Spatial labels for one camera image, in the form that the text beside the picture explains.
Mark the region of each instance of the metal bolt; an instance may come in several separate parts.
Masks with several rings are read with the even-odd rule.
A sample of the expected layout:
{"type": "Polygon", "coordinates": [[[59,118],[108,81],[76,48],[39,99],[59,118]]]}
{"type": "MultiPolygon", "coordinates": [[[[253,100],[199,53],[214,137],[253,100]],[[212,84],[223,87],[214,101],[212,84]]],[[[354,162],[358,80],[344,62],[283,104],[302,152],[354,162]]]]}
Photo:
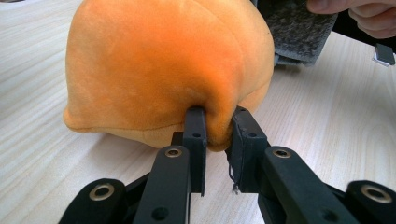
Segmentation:
{"type": "Polygon", "coordinates": [[[275,149],[273,150],[273,154],[282,159],[286,159],[291,156],[291,154],[287,150],[283,150],[283,149],[275,149]]]}
{"type": "Polygon", "coordinates": [[[171,148],[165,151],[165,156],[169,158],[175,158],[181,156],[181,150],[178,148],[171,148]]]}

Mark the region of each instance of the wooden table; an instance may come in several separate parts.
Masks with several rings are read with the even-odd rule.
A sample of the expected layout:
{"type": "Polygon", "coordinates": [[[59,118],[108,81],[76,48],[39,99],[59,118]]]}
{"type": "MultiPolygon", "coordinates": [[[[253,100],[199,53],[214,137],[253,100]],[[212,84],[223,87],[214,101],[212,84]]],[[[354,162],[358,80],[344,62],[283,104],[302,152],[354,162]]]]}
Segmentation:
{"type": "MultiPolygon", "coordinates": [[[[72,133],[64,54],[79,0],[0,3],[0,223],[56,223],[77,193],[108,177],[130,183],[157,150],[105,133],[72,133]]],[[[254,114],[326,183],[369,179],[396,190],[396,68],[374,48],[331,34],[313,67],[279,66],[254,114]]],[[[232,195],[224,153],[208,153],[206,195],[191,223],[263,223],[256,195],[232,195]]]]}

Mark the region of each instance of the human finger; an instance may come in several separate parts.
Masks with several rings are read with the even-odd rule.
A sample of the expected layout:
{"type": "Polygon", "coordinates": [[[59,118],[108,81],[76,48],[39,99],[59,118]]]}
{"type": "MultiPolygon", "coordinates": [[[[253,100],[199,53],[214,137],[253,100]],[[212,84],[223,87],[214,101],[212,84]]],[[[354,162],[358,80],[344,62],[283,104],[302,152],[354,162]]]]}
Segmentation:
{"type": "Polygon", "coordinates": [[[380,31],[396,28],[396,7],[368,18],[356,14],[352,9],[348,13],[365,30],[380,31]]]}
{"type": "Polygon", "coordinates": [[[359,29],[361,29],[364,33],[367,35],[376,38],[376,39],[385,39],[385,38],[391,38],[396,36],[396,28],[394,29],[385,29],[385,30],[379,30],[379,31],[372,31],[365,29],[363,27],[360,27],[358,25],[359,29]]]}
{"type": "Polygon", "coordinates": [[[393,7],[395,6],[382,3],[372,3],[364,6],[352,7],[351,10],[361,17],[368,18],[381,14],[393,7]]]}
{"type": "Polygon", "coordinates": [[[333,14],[351,7],[372,3],[383,3],[396,6],[396,0],[307,0],[307,8],[313,13],[333,14]]]}

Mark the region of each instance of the orange fabric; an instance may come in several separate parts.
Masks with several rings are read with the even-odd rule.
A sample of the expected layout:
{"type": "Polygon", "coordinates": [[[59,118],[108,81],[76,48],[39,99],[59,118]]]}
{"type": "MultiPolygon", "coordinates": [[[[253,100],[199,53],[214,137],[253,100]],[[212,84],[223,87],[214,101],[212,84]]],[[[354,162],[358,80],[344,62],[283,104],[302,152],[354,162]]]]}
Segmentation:
{"type": "Polygon", "coordinates": [[[199,105],[209,148],[223,150],[236,106],[259,105],[273,67],[272,36],[248,0],[86,0],[68,37],[64,122],[164,147],[199,105]]]}

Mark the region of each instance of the black plastic part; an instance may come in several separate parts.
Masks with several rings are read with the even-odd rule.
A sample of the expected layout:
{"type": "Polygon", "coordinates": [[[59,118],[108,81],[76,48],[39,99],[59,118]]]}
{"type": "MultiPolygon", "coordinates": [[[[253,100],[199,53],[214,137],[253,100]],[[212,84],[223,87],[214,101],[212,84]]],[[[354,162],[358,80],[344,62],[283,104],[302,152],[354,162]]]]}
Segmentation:
{"type": "Polygon", "coordinates": [[[385,186],[367,180],[351,182],[345,202],[360,223],[395,223],[396,192],[385,186]]]}
{"type": "Polygon", "coordinates": [[[250,0],[250,2],[253,3],[253,5],[254,5],[255,7],[257,7],[257,2],[258,2],[258,0],[250,0]]]}
{"type": "Polygon", "coordinates": [[[99,179],[79,192],[60,223],[121,223],[127,207],[123,183],[115,179],[99,179]]]}
{"type": "Polygon", "coordinates": [[[191,193],[201,193],[201,196],[205,194],[206,139],[205,111],[192,107],[186,113],[183,146],[191,155],[191,193]]]}
{"type": "Polygon", "coordinates": [[[265,224],[286,223],[286,214],[278,200],[271,200],[259,194],[258,204],[265,224]]]}
{"type": "MultiPolygon", "coordinates": [[[[275,203],[276,200],[279,201],[286,214],[286,223],[358,223],[293,150],[268,147],[261,166],[271,184],[271,190],[276,194],[276,199],[268,200],[275,203]]],[[[273,194],[265,192],[266,190],[262,189],[262,195],[273,194]]],[[[271,208],[260,206],[260,209],[263,214],[271,212],[271,208]]],[[[265,222],[278,223],[274,219],[265,222]]]]}
{"type": "Polygon", "coordinates": [[[183,132],[174,132],[171,146],[183,146],[183,132]]]}
{"type": "Polygon", "coordinates": [[[148,176],[134,224],[189,223],[190,192],[190,152],[164,147],[148,176]]]}
{"type": "Polygon", "coordinates": [[[332,192],[332,194],[338,199],[340,200],[341,203],[344,203],[345,197],[346,197],[346,193],[341,191],[340,189],[337,189],[333,186],[330,186],[328,184],[326,184],[327,188],[332,192]]]}
{"type": "Polygon", "coordinates": [[[126,199],[128,202],[128,211],[122,223],[132,223],[142,199],[143,191],[149,179],[149,173],[136,179],[136,181],[126,186],[126,199]]]}
{"type": "Polygon", "coordinates": [[[375,44],[375,52],[376,58],[379,61],[388,63],[390,65],[395,64],[395,56],[393,55],[392,48],[382,44],[375,44]]]}
{"type": "Polygon", "coordinates": [[[238,106],[233,114],[233,141],[226,150],[233,168],[233,181],[243,193],[257,193],[257,160],[268,147],[267,136],[244,107],[238,106]]]}

